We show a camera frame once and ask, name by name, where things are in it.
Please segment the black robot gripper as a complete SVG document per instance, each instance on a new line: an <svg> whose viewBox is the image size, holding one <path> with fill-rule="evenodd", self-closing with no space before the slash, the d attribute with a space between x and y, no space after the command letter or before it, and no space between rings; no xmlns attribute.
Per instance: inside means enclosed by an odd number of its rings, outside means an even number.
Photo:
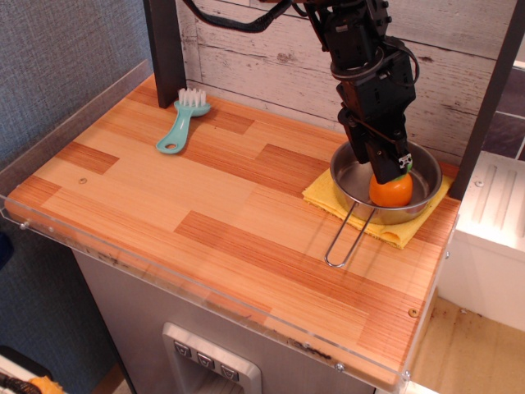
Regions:
<svg viewBox="0 0 525 394"><path fill-rule="evenodd" d="M371 163L379 184L407 175L413 157L405 140L404 111L416 98L413 52L400 39L387 36L370 62L346 70L337 67L336 79L346 107L339 111L338 121L358 162Z"/></svg>

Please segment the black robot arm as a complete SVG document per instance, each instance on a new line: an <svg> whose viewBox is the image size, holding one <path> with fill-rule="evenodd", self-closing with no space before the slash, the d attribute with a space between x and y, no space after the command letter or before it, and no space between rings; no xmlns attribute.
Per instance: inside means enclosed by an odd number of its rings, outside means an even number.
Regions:
<svg viewBox="0 0 525 394"><path fill-rule="evenodd" d="M308 18L338 80L339 123L359 163L380 184L409 172L406 108L416 98L417 58L387 35L386 1L307 1Z"/></svg>

